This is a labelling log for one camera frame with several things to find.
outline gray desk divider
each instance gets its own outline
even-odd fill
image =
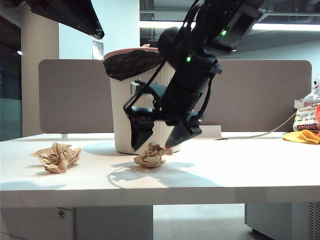
[[[220,65],[223,73],[213,80],[202,125],[222,125],[224,132],[272,130],[294,113],[294,100],[311,91],[308,61],[220,60]],[[43,60],[39,64],[42,131],[112,133],[109,79],[100,60]],[[293,120],[281,131],[290,131],[292,124]]]

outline ceiling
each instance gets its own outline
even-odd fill
[[[142,21],[182,21],[194,0],[140,0]],[[261,23],[320,24],[320,0],[266,0]],[[140,29],[141,44],[157,47],[164,29]],[[320,41],[319,32],[252,31],[237,46],[237,53]]]

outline white pillar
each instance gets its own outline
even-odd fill
[[[21,10],[22,135],[40,134],[38,65],[59,58],[58,23]]]

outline black cable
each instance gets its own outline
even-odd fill
[[[193,2],[193,4],[191,5],[188,13],[186,14],[184,20],[183,20],[183,25],[181,28],[184,28],[185,26],[185,23],[187,22],[190,14],[192,14],[192,16],[196,13],[194,13],[194,8],[195,6],[197,5],[197,3],[199,2],[200,0],[195,0]],[[166,56],[164,57],[164,59],[162,60],[161,64],[159,65],[159,67],[157,68],[157,70],[154,72],[154,74],[151,76],[151,78],[149,79],[149,81],[145,84],[145,86],[138,92],[138,93],[135,93],[124,105],[123,105],[123,109],[127,109],[127,108],[131,108],[137,101],[138,99],[142,96],[142,94],[144,93],[145,89],[148,88],[150,86],[150,84],[152,83],[152,81],[156,78],[156,76],[158,75],[158,73],[160,72],[160,70],[163,68],[163,66],[166,64],[170,54],[171,54],[171,51],[173,49],[173,47],[178,43],[178,40],[179,40],[179,34],[175,37],[174,41],[173,41],[173,44],[170,48],[170,50],[168,51],[168,53],[166,54]]]
[[[214,77],[215,76],[212,76],[208,82],[208,90],[206,92],[206,96],[205,96],[204,102],[202,104],[202,107],[201,107],[200,111],[198,112],[198,114],[196,115],[197,119],[200,119],[202,117],[202,115],[204,114],[204,112],[208,106],[210,95],[211,95],[212,80],[214,79]]]

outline white desk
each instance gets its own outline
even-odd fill
[[[307,157],[316,155],[319,146],[276,135],[189,140],[155,169],[143,169],[133,162],[134,156],[116,152],[112,134],[73,134],[67,140],[59,134],[42,134],[4,141],[0,143],[1,208],[152,209],[171,204],[319,201],[320,161]],[[53,142],[81,147],[78,166],[49,174],[29,155]]]

